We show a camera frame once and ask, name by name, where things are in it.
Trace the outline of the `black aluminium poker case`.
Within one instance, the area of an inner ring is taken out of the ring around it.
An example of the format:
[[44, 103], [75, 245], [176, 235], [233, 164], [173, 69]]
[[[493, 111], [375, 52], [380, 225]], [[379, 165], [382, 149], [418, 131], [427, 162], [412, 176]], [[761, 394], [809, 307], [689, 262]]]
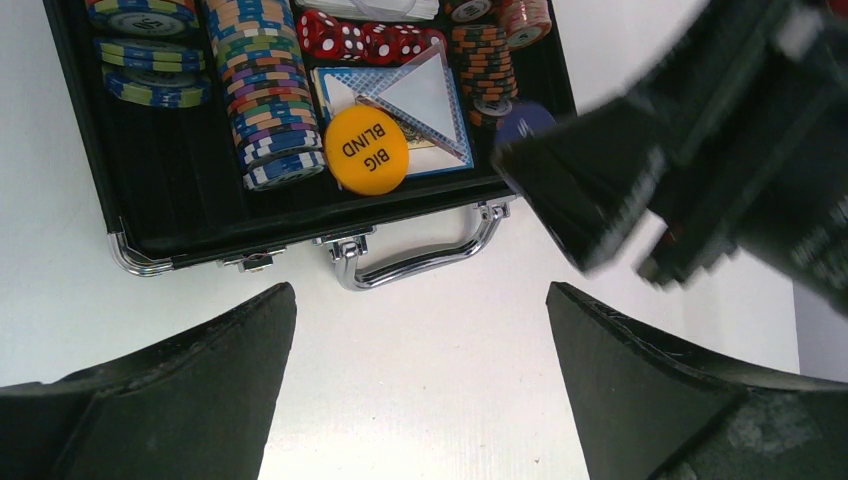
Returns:
[[44, 9], [68, 86], [112, 252], [142, 277], [274, 254], [322, 237], [454, 207], [495, 203], [510, 190], [488, 158], [493, 136], [472, 129], [472, 168], [404, 181], [364, 197], [327, 173], [265, 192], [242, 183], [220, 92], [199, 107], [157, 109], [108, 93], [94, 29], [80, 1]]

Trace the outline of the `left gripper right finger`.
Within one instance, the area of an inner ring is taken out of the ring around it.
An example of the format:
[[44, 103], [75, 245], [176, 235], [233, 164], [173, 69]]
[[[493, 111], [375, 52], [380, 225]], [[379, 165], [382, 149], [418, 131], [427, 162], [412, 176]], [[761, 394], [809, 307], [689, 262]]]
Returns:
[[847, 387], [738, 360], [567, 283], [546, 300], [593, 479], [843, 479]]

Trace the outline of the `orange big blind button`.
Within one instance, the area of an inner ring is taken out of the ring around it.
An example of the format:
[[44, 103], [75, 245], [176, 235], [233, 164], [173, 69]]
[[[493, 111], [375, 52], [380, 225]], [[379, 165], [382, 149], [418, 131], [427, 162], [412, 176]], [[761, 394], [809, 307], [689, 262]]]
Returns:
[[325, 131], [324, 152], [336, 181], [359, 195], [395, 190], [409, 169], [404, 133], [392, 117], [371, 106], [355, 105], [334, 116]]

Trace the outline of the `blue white card box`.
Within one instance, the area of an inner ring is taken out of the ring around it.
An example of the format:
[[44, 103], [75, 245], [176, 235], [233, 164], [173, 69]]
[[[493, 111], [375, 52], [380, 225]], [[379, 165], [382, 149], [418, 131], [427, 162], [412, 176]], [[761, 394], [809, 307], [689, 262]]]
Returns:
[[[370, 86], [393, 76], [390, 68], [376, 67], [316, 67], [310, 71], [314, 92], [326, 124], [329, 124], [337, 113], [359, 104], [359, 92], [355, 86]], [[473, 154], [466, 133], [463, 133], [461, 140], [464, 150], [456, 156], [430, 142], [408, 122], [396, 118], [392, 113], [390, 116], [404, 132], [407, 140], [410, 151], [408, 178], [474, 168]]]

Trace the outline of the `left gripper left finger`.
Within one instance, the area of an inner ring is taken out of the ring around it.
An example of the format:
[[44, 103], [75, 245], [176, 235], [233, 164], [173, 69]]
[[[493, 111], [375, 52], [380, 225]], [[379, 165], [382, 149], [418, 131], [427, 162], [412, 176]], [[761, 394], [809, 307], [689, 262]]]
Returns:
[[254, 479], [296, 326], [274, 285], [146, 348], [1, 391], [5, 479]]

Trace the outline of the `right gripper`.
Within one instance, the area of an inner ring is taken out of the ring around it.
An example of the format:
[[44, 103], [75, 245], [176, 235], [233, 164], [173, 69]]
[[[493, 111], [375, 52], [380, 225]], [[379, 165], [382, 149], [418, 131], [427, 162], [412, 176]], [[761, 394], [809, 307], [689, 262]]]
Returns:
[[744, 249], [846, 310], [847, 19], [828, 2], [709, 1], [626, 97], [555, 119], [491, 163], [579, 271], [653, 197], [648, 282]]

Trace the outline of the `blue small blind button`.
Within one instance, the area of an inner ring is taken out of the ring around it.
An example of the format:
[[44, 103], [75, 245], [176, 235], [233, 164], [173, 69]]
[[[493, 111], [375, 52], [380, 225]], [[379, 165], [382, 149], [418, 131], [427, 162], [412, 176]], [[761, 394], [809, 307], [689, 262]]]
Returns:
[[494, 136], [494, 146], [502, 147], [525, 138], [534, 137], [556, 124], [555, 117], [535, 101], [516, 102], [502, 118]]

